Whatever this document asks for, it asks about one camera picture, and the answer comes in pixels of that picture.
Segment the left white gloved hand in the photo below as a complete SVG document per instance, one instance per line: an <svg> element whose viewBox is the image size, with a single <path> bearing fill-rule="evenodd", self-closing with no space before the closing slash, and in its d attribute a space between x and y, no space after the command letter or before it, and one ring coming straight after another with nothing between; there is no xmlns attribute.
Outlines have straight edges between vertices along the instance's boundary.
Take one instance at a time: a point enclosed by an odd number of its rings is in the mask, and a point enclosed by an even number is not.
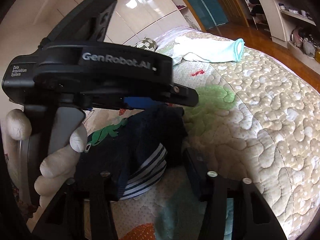
<svg viewBox="0 0 320 240"><path fill-rule="evenodd" d="M8 155L8 171L13 184L20 188L18 164L18 142L28 139L31 135L31 123L20 109L11 110L5 123L1 124L3 132L4 153ZM40 195L40 207L45 209L63 183L75 174L75 167L80 153L87 145L87 131L81 124L70 136L69 143L64 148L48 155L41 165L41 175L34 184L34 189Z"/></svg>

